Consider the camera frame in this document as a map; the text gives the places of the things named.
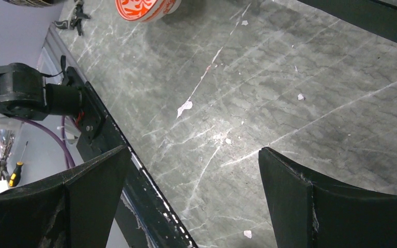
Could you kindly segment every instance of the orange pattern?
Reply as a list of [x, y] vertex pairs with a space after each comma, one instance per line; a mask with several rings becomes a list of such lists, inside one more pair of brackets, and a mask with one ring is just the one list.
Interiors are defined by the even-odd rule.
[[149, 18], [147, 18], [144, 22], [150, 22], [151, 20], [153, 20], [160, 13], [162, 8], [165, 6], [166, 1], [170, 1], [170, 0], [163, 0], [161, 5], [159, 6], [159, 8]]
[[168, 3], [165, 5], [165, 9], [163, 10], [164, 14], [167, 14], [171, 8], [173, 7], [173, 5], [176, 3], [176, 0], [168, 0]]
[[152, 0], [122, 0], [121, 9], [127, 18], [135, 20], [145, 15], [154, 2]]

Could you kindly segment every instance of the gray marble countertop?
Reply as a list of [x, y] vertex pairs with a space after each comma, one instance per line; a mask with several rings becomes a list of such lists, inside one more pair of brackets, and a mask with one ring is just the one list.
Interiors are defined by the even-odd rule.
[[60, 36], [200, 247], [276, 247], [264, 146], [397, 194], [396, 43], [295, 0], [183, 0], [147, 24], [84, 10], [85, 36]]

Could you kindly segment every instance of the purple cable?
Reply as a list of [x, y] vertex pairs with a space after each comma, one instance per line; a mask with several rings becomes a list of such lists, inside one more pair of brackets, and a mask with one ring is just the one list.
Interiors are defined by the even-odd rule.
[[[65, 136], [65, 116], [62, 116], [62, 126], [61, 126], [61, 134], [62, 134], [62, 142], [66, 146], [66, 136]], [[65, 163], [66, 163], [66, 169], [69, 169], [69, 160], [65, 155]]]
[[26, 122], [30, 125], [33, 125], [34, 127], [37, 127], [39, 129], [43, 130], [45, 133], [47, 133], [49, 136], [51, 136], [58, 143], [58, 145], [60, 145], [60, 147], [62, 148], [63, 152], [65, 153], [65, 157], [69, 161], [69, 166], [71, 168], [75, 167], [75, 162], [74, 162], [74, 159], [72, 158], [71, 153], [69, 152], [69, 149], [65, 146], [65, 144], [60, 140], [60, 138], [53, 131], [49, 130], [45, 126], [43, 126], [35, 121], [32, 121], [32, 120], [28, 120], [28, 119], [21, 118], [21, 117], [13, 117], [13, 118], [16, 120], [22, 121], [22, 122]]

